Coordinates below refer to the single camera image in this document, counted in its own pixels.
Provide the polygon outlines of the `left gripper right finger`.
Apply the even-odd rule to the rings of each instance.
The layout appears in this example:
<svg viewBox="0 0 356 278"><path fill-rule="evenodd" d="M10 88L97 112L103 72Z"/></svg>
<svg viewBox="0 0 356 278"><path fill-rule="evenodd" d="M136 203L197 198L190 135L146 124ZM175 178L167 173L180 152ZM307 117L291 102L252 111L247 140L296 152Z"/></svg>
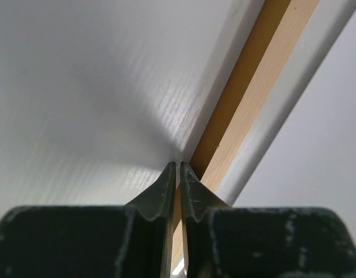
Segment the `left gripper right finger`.
<svg viewBox="0 0 356 278"><path fill-rule="evenodd" d="M343 221L321 207L233 208L180 165L188 277L356 277Z"/></svg>

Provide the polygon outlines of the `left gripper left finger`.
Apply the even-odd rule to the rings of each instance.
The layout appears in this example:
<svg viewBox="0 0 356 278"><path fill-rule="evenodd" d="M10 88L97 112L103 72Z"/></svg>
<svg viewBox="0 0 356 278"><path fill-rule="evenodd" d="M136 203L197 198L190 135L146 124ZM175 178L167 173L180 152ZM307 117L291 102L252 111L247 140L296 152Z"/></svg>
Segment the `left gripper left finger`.
<svg viewBox="0 0 356 278"><path fill-rule="evenodd" d="M176 165L123 206L18 206L0 220L0 277L169 277Z"/></svg>

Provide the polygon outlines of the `wooden picture frame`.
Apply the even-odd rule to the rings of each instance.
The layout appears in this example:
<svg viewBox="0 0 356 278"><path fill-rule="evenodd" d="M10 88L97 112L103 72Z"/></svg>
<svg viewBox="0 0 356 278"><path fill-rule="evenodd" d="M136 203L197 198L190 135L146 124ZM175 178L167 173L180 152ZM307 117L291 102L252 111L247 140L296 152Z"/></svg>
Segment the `wooden picture frame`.
<svg viewBox="0 0 356 278"><path fill-rule="evenodd" d="M190 160L216 192L317 1L265 1Z"/></svg>

